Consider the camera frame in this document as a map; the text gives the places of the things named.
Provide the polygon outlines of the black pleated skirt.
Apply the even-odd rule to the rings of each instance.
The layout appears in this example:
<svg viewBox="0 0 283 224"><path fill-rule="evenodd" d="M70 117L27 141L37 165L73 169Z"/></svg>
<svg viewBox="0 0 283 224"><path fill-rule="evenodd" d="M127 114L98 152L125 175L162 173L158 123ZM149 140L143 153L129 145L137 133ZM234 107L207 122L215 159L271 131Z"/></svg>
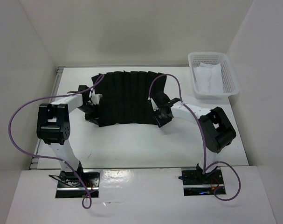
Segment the black pleated skirt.
<svg viewBox="0 0 283 224"><path fill-rule="evenodd" d="M94 92L101 94L97 112L85 115L85 119L99 127L114 124L156 125L151 115L152 107L148 104L148 92L151 96L164 91L166 76L152 84L161 75L152 71L115 71L105 74Z"/></svg>

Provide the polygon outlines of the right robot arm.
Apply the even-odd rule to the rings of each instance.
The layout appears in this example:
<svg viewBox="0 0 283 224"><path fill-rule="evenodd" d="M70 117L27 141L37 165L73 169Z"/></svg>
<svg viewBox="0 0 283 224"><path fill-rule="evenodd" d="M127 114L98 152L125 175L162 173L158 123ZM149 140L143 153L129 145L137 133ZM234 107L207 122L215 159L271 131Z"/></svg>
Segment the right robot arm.
<svg viewBox="0 0 283 224"><path fill-rule="evenodd" d="M173 118L189 121L199 127L203 154L196 165L195 178L201 183L208 183L215 176L218 154L236 138L236 131L224 110L220 107L198 107L179 98L170 99L164 92L148 98L148 104L158 127L166 125Z"/></svg>

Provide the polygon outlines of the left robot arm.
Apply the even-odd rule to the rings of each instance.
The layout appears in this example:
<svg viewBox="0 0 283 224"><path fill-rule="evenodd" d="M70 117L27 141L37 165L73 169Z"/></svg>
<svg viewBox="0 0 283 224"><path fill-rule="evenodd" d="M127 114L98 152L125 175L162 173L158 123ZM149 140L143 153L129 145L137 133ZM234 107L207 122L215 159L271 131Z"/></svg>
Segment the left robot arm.
<svg viewBox="0 0 283 224"><path fill-rule="evenodd" d="M40 104L37 120L37 137L44 141L59 159L61 173L59 178L69 181L73 186L81 186L85 175L81 162L76 158L69 137L71 134L69 114L79 109L87 118L97 119L102 94L95 94L86 85L78 91L48 104Z"/></svg>

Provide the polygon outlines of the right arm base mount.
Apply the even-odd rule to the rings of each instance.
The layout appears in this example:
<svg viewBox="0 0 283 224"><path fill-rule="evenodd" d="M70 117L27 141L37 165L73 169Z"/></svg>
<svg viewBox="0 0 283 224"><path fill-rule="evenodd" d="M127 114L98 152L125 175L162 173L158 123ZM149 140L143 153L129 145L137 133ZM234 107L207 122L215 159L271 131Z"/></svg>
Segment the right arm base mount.
<svg viewBox="0 0 283 224"><path fill-rule="evenodd" d="M200 180L196 170L182 170L178 177L183 184L184 196L206 196L213 195L216 190L217 195L225 195L224 180L222 172L217 169L206 180Z"/></svg>

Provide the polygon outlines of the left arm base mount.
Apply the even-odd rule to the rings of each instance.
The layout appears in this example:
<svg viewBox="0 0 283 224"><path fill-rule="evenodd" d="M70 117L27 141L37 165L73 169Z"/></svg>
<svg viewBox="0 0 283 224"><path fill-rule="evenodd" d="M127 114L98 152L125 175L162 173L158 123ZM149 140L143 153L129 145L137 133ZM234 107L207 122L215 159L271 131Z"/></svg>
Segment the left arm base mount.
<svg viewBox="0 0 283 224"><path fill-rule="evenodd" d="M48 175L53 180L57 181L56 198L84 198L89 197L82 183L73 175L63 177L62 173L59 175ZM90 192L91 198L99 197L100 185L100 171L85 169L81 177L84 185Z"/></svg>

